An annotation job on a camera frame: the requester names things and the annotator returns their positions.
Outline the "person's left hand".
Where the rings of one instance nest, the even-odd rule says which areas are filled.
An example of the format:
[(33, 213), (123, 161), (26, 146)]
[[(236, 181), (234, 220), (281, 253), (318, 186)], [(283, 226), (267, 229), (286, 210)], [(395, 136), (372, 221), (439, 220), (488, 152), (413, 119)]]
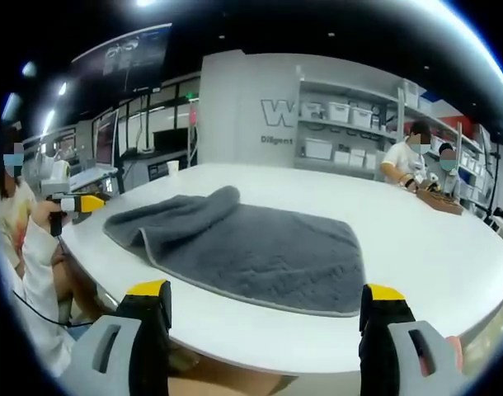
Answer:
[(50, 215), (60, 213), (61, 206), (53, 201), (44, 200), (38, 202), (31, 212), (31, 220), (47, 233), (51, 232)]

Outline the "person's right hand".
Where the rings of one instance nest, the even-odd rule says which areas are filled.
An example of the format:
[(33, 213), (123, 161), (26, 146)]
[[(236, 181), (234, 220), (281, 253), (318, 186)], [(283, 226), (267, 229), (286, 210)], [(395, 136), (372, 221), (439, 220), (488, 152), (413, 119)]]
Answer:
[(463, 350), (462, 344), (460, 342), (459, 337), (457, 336), (449, 336), (445, 338), (446, 342), (454, 349), (456, 354), (456, 364), (462, 365), (463, 362)]

